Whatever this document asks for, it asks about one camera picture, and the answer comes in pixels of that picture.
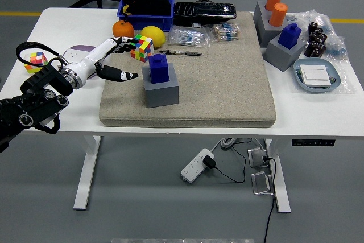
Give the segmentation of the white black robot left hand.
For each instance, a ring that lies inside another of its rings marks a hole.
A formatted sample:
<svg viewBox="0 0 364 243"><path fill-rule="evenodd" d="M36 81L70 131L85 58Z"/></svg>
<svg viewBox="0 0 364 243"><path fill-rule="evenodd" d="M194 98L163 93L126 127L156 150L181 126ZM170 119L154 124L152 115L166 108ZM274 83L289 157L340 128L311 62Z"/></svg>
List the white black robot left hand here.
<svg viewBox="0 0 364 243"><path fill-rule="evenodd" d="M130 52L136 49L137 41L129 37L110 38L94 48L86 55L81 62L72 64L68 68L72 71L72 76L76 78L76 87L85 85L88 77L96 73L100 78L116 82L124 82L137 78L137 73L125 72L118 68L102 65L101 61L112 53Z"/></svg>

